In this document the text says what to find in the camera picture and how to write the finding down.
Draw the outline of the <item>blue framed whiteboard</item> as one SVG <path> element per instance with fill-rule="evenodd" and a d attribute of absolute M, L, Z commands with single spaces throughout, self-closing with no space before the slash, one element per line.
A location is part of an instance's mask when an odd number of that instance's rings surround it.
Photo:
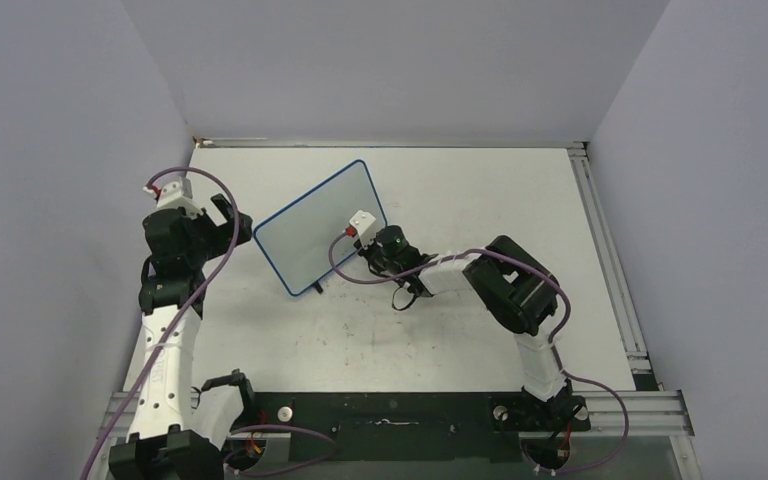
<path fill-rule="evenodd" d="M 367 164 L 356 159 L 303 195 L 267 217 L 253 230 L 267 262 L 292 297 L 355 255 L 352 240 L 340 238 L 358 211 L 372 213 L 388 225 L 383 205 Z"/>

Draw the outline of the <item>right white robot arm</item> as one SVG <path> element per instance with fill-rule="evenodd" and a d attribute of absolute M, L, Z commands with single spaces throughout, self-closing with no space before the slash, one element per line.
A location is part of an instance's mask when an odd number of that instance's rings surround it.
<path fill-rule="evenodd" d="M 556 278 L 513 239 L 497 236 L 479 250 L 443 256 L 412 246 L 397 225 L 375 235 L 352 227 L 358 255 L 377 278 L 406 290 L 413 300 L 450 292 L 472 292 L 490 316 L 517 342 L 525 378 L 520 392 L 490 398 L 497 430 L 587 431 L 591 427 L 583 397 L 557 363 L 556 336 L 546 320 L 562 300 Z"/>

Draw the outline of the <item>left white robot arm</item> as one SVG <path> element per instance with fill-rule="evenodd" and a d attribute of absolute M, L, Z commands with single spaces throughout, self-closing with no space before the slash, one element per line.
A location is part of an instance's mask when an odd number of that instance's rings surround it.
<path fill-rule="evenodd" d="M 222 443 L 197 431 L 191 409 L 192 363 L 203 319 L 204 273 L 213 259 L 252 237 L 251 218 L 223 194 L 212 196 L 225 221 L 216 224 L 186 196 L 159 197 L 142 222 L 150 255 L 138 304 L 145 336 L 144 365 L 130 399 L 136 404 L 124 443 L 107 465 L 116 479 L 220 479 Z"/>

